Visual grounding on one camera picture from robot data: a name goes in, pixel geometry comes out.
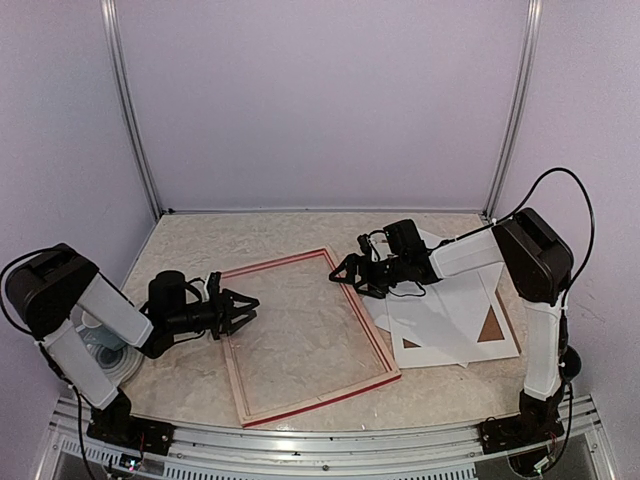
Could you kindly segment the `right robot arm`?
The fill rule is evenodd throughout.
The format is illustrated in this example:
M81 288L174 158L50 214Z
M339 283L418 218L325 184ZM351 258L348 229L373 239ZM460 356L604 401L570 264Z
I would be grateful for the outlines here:
M559 235L531 208L433 248L411 219L380 232L390 247L389 258L375 258L363 234L361 251L347 255L330 281L383 299L402 282L425 287L496 263L506 267L526 311L529 360L518 414L479 424L483 449L492 453L563 435L558 408L580 372L581 359L568 343L566 318L574 257Z

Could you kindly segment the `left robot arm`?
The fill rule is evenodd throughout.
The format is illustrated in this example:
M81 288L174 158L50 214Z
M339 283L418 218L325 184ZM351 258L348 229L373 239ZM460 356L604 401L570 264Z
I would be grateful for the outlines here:
M1 311L30 336L50 368L91 408L89 437L126 448L167 450L170 423L132 415L132 404L88 349L130 348L157 359L187 334L229 336L250 322L256 298L223 289L221 275L189 280L158 273L142 306L135 306L99 267L65 243L38 249L1 270Z

